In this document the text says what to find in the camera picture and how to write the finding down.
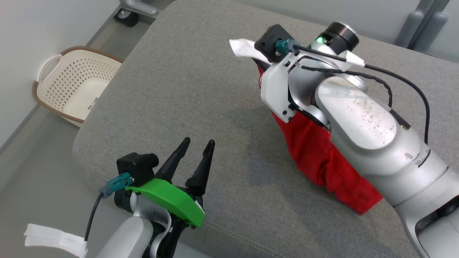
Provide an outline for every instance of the teal cable connector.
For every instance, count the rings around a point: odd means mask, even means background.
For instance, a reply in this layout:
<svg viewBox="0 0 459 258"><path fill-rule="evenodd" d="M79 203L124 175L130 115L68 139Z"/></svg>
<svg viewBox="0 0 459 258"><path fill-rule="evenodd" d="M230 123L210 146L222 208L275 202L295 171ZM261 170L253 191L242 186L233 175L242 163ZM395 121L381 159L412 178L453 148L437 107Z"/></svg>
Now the teal cable connector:
<svg viewBox="0 0 459 258"><path fill-rule="evenodd" d="M103 198L108 198L112 193L123 189L124 187L131 185L134 182L134 178L129 173L122 173L114 179L107 182L107 185L101 187L99 192L103 193Z"/></svg>
<svg viewBox="0 0 459 258"><path fill-rule="evenodd" d="M298 52L297 49L293 48L293 45L300 45L300 43L293 39L283 39L276 42L275 48L280 54L286 55L289 52Z"/></svg>

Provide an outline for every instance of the red cloth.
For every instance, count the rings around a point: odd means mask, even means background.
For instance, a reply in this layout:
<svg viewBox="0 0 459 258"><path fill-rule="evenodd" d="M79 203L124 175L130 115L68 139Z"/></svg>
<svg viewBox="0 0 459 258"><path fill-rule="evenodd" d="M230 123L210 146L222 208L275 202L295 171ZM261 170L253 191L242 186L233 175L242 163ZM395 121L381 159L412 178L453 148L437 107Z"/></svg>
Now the red cloth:
<svg viewBox="0 0 459 258"><path fill-rule="evenodd" d="M263 70L258 69L261 78ZM311 181L325 186L359 214L364 214L382 199L333 146L328 131L301 114L288 123L273 116L284 133L290 155Z"/></svg>

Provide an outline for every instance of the white basket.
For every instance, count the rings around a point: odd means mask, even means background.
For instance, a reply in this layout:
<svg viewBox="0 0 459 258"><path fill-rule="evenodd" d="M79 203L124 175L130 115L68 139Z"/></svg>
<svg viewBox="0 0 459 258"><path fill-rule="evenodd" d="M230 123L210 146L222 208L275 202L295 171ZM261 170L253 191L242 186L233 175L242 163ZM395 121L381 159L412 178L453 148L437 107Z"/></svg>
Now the white basket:
<svg viewBox="0 0 459 258"><path fill-rule="evenodd" d="M56 67L43 78L44 71L56 60ZM88 47L69 48L41 67L32 95L42 106L81 127L122 62Z"/></svg>

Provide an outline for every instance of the gray sofa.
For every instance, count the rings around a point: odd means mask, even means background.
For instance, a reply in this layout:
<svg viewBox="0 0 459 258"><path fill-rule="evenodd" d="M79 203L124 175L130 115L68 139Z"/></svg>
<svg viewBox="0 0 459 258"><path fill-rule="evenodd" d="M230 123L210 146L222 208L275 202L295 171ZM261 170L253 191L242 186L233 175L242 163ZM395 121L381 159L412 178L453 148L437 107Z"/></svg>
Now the gray sofa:
<svg viewBox="0 0 459 258"><path fill-rule="evenodd" d="M126 59L77 135L73 151L86 184L98 189L117 175L116 160L133 151L154 152L161 164L189 136L190 147L173 178L182 185L214 139L205 223L185 230L185 243L216 258L417 257L384 200L357 215L309 182L289 156L281 130L260 99L254 62L234 57L228 43L257 40L276 23L303 44L325 28L229 2L172 3ZM457 171L458 65L365 37L355 53L420 86L431 104L430 145ZM403 83L376 75L392 85L394 109L422 135L421 99ZM368 85L372 95L386 100L381 85Z"/></svg>

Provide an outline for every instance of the black cable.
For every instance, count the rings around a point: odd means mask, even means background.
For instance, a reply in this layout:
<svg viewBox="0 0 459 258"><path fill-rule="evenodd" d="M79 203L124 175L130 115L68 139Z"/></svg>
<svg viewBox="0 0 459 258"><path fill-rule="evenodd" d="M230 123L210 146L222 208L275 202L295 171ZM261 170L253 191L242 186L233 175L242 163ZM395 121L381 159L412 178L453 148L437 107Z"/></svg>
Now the black cable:
<svg viewBox="0 0 459 258"><path fill-rule="evenodd" d="M335 60L339 60L339 61L342 61L342 62L347 62L346 58L342 58L342 57L339 57L339 56L333 56L333 55L330 55L330 54L325 54L325 53L322 53L322 52L317 51L317 50L312 50L312 49L309 49L309 48L306 48L306 47L302 47L300 45L293 45L293 48L294 49L303 50L303 51L306 51L306 52L310 52L310 53L314 53L314 54L321 55L321 56L326 56L326 57L329 57L329 58L332 58L332 59L335 59ZM421 89L418 86L416 86L413 82L411 82L410 80L408 80L405 77L403 77L401 75L398 75L398 74L396 74L394 72L391 72L391 71L388 71L388 70L385 70L385 69L382 69L382 68L379 68L379 67L376 67L376 66L368 65L368 64L365 64L364 67L368 68L370 70L377 71L377 72L380 72L380 73L384 73L384 74L390 75L390 76L392 76L394 78L397 78L397 79L403 81L404 83L408 84L411 88L413 88L419 94L419 96L421 97L422 101L424 102L424 106L425 106L424 142L425 142L425 144L427 144L428 140L429 140L430 106L429 106L429 102L427 101L427 98L425 97L425 95L421 91Z"/></svg>
<svg viewBox="0 0 459 258"><path fill-rule="evenodd" d="M99 205L99 202L101 201L103 196L104 196L104 193L101 192L99 196L97 197L97 200L94 203L94 207L92 208L91 215L89 216L88 226L86 227L86 233L84 235L85 242L88 241L89 231L91 230L91 225L92 225L92 219L94 219L95 210L97 209L97 206Z"/></svg>
<svg viewBox="0 0 459 258"><path fill-rule="evenodd" d="M406 79L405 77L403 77L401 75L393 73L391 71L387 71L387 70L385 70L383 68L379 68L379 67L368 65L368 64L365 64L365 68L368 68L370 70L377 71L377 72L380 72L380 73L385 73L387 75L395 77L395 78L403 81L404 83L408 84L411 88L413 88L419 94L419 96L421 97L422 101L424 102L424 106L425 106L424 142L425 142L425 144L427 144L427 142L429 141L430 106L429 106L429 102L427 101L427 98L425 97L425 95L421 91L421 89L419 89L419 87L416 86L414 83L412 83L410 80Z"/></svg>
<svg viewBox="0 0 459 258"><path fill-rule="evenodd" d="M367 78L367 79L375 80L376 82L384 85L384 88L387 89L387 94L389 95L389 101L388 101L387 105L390 108L392 108L392 89L389 86L389 84L387 84L387 82L385 82L384 80L382 80L379 77L376 77L376 76L373 76L373 75L369 75L369 74L366 74L366 73L359 73L359 72L352 72L352 71L343 72L343 71L338 70L338 69L317 68L317 67L309 67L309 66L304 66L304 65L302 65L300 67L301 67L301 69L305 69L305 70L309 70L309 71L317 71L317 72L324 72L324 73L345 73L345 74L349 74L349 75L362 76L362 77Z"/></svg>
<svg viewBox="0 0 459 258"><path fill-rule="evenodd" d="M347 62L346 58L342 58L342 57L339 57L339 56L334 56L334 55L322 53L320 51L317 51L317 50L314 50L314 49L310 49L310 48L307 48L307 47L304 47L304 46L293 45L293 48L294 49L303 50L303 51L306 51L306 52L310 52L310 53L314 53L314 54L321 55L321 56L326 56L326 57L333 58L333 59L336 59L336 60L339 60L339 61L342 61L342 62Z"/></svg>

